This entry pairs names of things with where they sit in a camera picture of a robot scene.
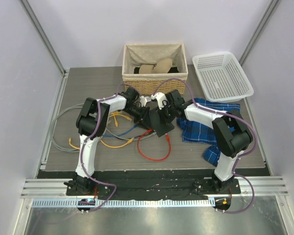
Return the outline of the black network switch box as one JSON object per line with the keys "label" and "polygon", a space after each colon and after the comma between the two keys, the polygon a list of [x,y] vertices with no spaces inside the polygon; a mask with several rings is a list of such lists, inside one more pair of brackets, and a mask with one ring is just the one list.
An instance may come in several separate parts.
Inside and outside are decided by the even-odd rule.
{"label": "black network switch box", "polygon": [[160,115],[155,109],[152,109],[148,113],[148,128],[155,131],[158,137],[161,137],[174,129],[172,123],[165,123],[161,120]]}

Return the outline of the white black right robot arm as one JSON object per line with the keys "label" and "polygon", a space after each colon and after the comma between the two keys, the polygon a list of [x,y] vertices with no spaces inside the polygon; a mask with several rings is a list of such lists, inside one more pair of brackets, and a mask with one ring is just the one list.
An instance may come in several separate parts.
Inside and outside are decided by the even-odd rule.
{"label": "white black right robot arm", "polygon": [[186,102],[178,90],[167,94],[155,93],[160,117],[168,122],[170,118],[184,118],[202,123],[213,129],[220,157],[212,174],[211,186],[216,193],[223,193],[234,180],[235,168],[244,151],[253,142],[248,123],[243,120],[238,110],[229,112],[207,108],[195,102]]}

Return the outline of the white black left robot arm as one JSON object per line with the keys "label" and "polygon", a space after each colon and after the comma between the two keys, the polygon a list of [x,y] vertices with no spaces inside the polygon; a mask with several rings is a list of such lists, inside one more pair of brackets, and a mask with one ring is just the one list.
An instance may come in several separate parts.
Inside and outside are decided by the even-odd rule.
{"label": "white black left robot arm", "polygon": [[125,111],[141,120],[145,115],[148,96],[140,95],[134,88],[102,99],[87,98],[76,120],[80,138],[79,160],[73,176],[74,186],[83,194],[90,195],[95,185],[117,186],[104,183],[92,177],[95,172],[95,154],[97,145],[104,134],[108,118],[112,112]]}

